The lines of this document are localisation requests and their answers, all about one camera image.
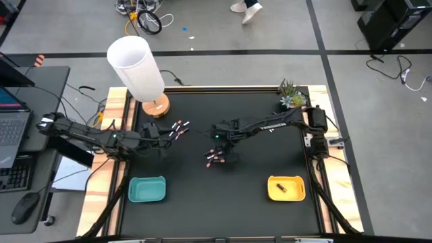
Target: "gray concrete floor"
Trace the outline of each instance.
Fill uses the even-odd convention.
[[[264,10],[249,26],[242,15],[229,11],[231,0],[165,0],[159,15],[171,13],[175,22],[157,36],[143,37],[154,51],[229,49],[317,49],[305,0],[262,0]],[[106,51],[124,35],[126,17],[112,1],[27,1],[16,24],[0,47],[5,53],[79,53]],[[326,49],[355,49],[362,34],[356,13],[347,0],[313,0]],[[427,16],[401,43],[404,49],[432,49],[432,15]],[[359,49],[367,49],[364,41]],[[412,61],[408,84],[419,87],[432,74],[432,55],[407,55]],[[397,74],[395,56],[376,67]],[[327,84],[321,58],[308,55],[221,55],[156,57],[160,69],[175,72],[185,84],[278,84],[282,78],[298,84]],[[369,70],[367,55],[329,56],[337,91],[350,131],[364,193],[377,235],[432,238],[432,196],[429,185],[432,139],[430,122],[432,84],[412,92],[398,80]],[[105,58],[46,59],[44,65],[68,65],[68,84],[87,85],[96,100],[110,86],[123,86]],[[163,74],[167,86],[176,85]],[[96,104],[66,88],[64,97],[88,119]],[[423,102],[421,97],[428,98]],[[75,111],[67,108],[79,121]],[[0,242],[48,242],[75,236],[82,193],[56,194],[51,227],[40,225],[23,236],[0,236]]]

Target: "yellow plastic tray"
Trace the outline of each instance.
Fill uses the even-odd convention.
[[[281,184],[287,192],[283,192],[276,185]],[[267,181],[267,191],[271,200],[302,201],[306,197],[303,179],[300,176],[270,176]]]

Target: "black table surface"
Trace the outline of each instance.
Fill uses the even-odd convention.
[[[19,67],[17,70],[26,73],[28,67]],[[61,96],[68,78],[69,67],[38,67],[32,68],[27,76],[41,88],[45,88]],[[17,88],[8,88],[15,94]],[[27,131],[29,139],[21,146],[22,151],[38,151],[34,155],[34,167],[32,173],[31,187],[27,191],[0,193],[0,234],[29,234],[36,230],[41,220],[42,211],[49,192],[49,183],[54,179],[59,153],[53,149],[45,149],[48,137],[39,134],[35,125],[41,120],[45,113],[56,112],[59,106],[57,98],[49,93],[36,88],[20,88],[17,97],[26,102],[33,110],[32,123]],[[29,192],[39,192],[40,200],[33,210],[29,219],[21,224],[14,225],[11,214],[20,199]]]
[[[164,176],[167,195],[152,203],[126,199],[121,235],[199,238],[319,232],[298,128],[265,131],[240,142],[235,151],[241,161],[235,165],[205,166],[203,153],[212,148],[212,142],[196,130],[208,130],[211,124],[223,119],[269,115],[281,107],[275,93],[168,94],[168,97],[171,108],[156,123],[171,127],[179,119],[189,121],[190,131],[174,142],[164,160],[154,151],[131,162],[129,179]],[[136,124],[146,119],[140,108]],[[301,202],[270,200],[269,176],[301,176],[306,198]]]

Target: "potted plant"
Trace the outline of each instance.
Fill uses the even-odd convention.
[[[306,97],[297,89],[292,80],[288,81],[284,78],[278,89],[282,94],[281,103],[283,106],[293,108],[306,104]]]

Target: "blue plastic tray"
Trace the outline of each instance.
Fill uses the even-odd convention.
[[[166,182],[156,178],[132,178],[129,183],[129,200],[133,203],[157,202],[165,198]]]

